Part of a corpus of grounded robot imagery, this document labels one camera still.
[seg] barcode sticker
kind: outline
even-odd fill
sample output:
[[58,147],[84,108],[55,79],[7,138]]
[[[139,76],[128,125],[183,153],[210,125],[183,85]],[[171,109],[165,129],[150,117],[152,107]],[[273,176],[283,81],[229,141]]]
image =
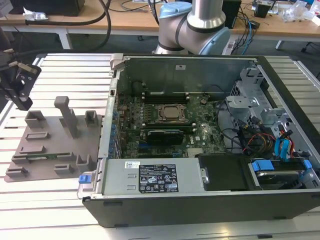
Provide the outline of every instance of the barcode sticker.
[[140,165],[139,161],[126,161],[124,168],[125,169],[138,169]]

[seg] sticker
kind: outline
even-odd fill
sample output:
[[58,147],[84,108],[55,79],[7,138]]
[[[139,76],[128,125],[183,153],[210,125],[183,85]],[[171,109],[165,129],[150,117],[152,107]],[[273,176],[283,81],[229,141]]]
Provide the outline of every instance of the sticker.
[[140,165],[139,161],[126,161],[124,164],[125,169],[138,169]]
[[186,70],[186,65],[175,65],[175,70]]
[[176,165],[140,165],[139,192],[142,194],[179,192]]

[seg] aluminum extrusion table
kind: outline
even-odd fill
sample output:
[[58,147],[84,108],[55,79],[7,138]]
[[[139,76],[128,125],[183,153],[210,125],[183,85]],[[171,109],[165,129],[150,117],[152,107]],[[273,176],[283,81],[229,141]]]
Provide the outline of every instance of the aluminum extrusion table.
[[[42,73],[31,93],[33,110],[45,116],[60,116],[56,96],[70,98],[76,115],[96,110],[104,115],[110,84],[110,54],[49,54],[34,64]],[[300,63],[287,57],[269,57],[288,89],[320,130],[318,82]],[[185,240],[277,239],[318,240],[320,208],[290,220],[222,222],[105,229],[77,199],[78,179],[6,183],[3,179],[11,157],[24,133],[27,112],[9,102],[0,115],[0,238],[7,239],[104,239]]]

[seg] wooden desk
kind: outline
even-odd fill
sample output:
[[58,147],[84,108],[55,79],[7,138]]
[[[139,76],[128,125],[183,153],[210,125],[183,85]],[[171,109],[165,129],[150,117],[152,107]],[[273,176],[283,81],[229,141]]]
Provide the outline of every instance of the wooden desk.
[[[113,0],[110,8],[115,10],[123,10],[120,3],[124,0]],[[313,22],[304,20],[301,22],[283,22],[279,15],[267,15],[266,18],[254,17],[253,11],[245,8],[245,4],[252,0],[243,0],[242,8],[251,20],[260,23],[260,27],[256,32],[255,39],[263,40],[285,40],[285,41],[302,41],[302,42],[319,42],[320,27]],[[143,6],[140,3],[128,2],[126,7],[137,8]],[[102,14],[103,10],[98,0],[87,0],[85,6],[78,17],[67,16],[49,16],[51,21],[65,22],[83,22],[97,18]],[[111,34],[117,35],[143,35],[157,36],[159,27],[150,12],[115,12],[109,11],[112,31]],[[41,26],[41,25],[25,25],[22,15],[8,15],[8,20],[0,18],[0,26],[3,26],[4,31],[16,31],[15,26],[22,32],[43,32],[59,34],[63,48],[70,49],[72,44],[69,34],[106,34],[107,20],[104,18],[101,21],[86,25],[86,26]],[[240,20],[237,20],[233,29],[231,29],[232,38],[236,39],[245,30],[245,26]]]

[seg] blue cable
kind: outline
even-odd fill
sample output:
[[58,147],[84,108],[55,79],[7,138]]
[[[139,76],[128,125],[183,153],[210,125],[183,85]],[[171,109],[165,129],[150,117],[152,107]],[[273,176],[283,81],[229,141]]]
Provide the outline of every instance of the blue cable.
[[249,38],[246,41],[245,47],[244,47],[243,52],[241,53],[241,55],[245,54],[245,52],[247,51],[247,49],[249,47],[249,42],[250,42],[250,40],[252,38],[252,27],[251,27],[251,22],[250,22],[249,18],[247,18],[247,21],[248,21],[248,24],[249,24]]

